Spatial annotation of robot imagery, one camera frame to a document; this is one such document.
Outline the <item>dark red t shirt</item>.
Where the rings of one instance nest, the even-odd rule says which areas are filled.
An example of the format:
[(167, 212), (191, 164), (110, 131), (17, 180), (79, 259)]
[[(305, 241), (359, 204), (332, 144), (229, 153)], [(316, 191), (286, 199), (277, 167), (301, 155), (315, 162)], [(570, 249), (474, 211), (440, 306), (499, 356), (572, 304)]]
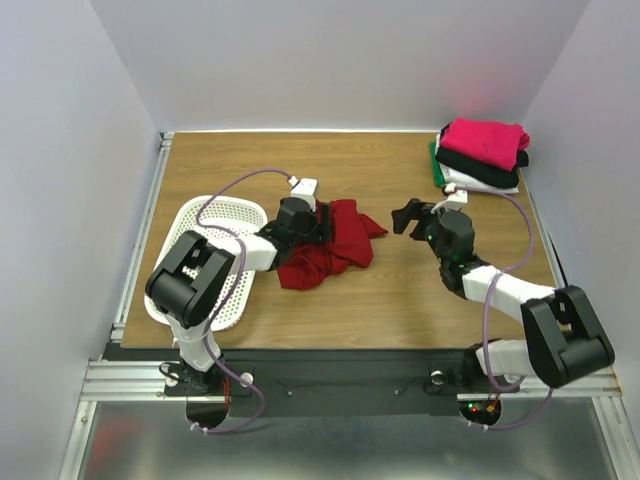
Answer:
[(368, 268), (374, 258), (371, 241), (388, 230), (358, 211), (354, 199), (329, 203), (331, 234), (325, 243), (301, 243), (290, 260), (277, 269), (280, 286), (290, 290), (318, 287), (349, 267)]

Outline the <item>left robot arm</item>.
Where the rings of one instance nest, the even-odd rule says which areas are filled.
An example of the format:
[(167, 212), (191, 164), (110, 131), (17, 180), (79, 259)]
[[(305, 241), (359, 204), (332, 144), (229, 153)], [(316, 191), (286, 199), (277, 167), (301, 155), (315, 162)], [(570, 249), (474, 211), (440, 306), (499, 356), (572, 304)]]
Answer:
[(196, 230), (181, 234), (145, 285), (145, 299), (168, 322), (179, 348), (178, 372), (169, 377), (199, 394), (219, 393), (226, 375), (216, 364), (222, 352), (210, 324), (230, 299), (228, 278), (238, 282), (246, 271), (273, 271), (291, 260), (296, 247), (327, 242), (330, 220), (327, 203), (312, 207), (289, 196), (276, 218), (255, 233), (225, 229), (227, 236), (217, 242)]

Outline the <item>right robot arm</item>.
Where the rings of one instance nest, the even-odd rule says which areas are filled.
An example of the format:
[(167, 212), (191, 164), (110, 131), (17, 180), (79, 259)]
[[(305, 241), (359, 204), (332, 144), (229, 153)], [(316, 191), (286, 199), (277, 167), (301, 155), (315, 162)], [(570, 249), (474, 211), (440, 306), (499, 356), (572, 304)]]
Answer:
[(438, 204), (412, 198), (392, 212), (393, 231), (428, 243), (439, 262), (445, 287), (457, 296), (498, 310), (520, 322), (521, 340), (484, 338), (470, 360), (460, 366), (463, 384), (482, 390), (500, 377), (535, 376), (551, 389), (610, 367), (615, 353), (587, 294), (569, 285), (554, 288), (512, 276), (475, 252), (475, 230), (461, 202)]

